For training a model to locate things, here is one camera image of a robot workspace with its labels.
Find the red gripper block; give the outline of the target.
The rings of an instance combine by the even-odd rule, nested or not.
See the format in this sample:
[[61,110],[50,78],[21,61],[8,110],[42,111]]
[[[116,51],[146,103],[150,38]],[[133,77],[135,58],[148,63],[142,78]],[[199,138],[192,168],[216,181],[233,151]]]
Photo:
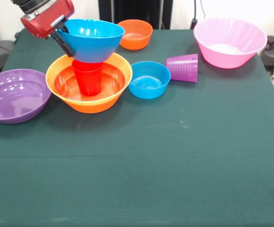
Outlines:
[[37,38],[50,35],[68,57],[74,57],[74,51],[56,32],[69,32],[65,22],[74,13],[71,0],[22,0],[20,9],[24,12],[21,22],[28,32]]

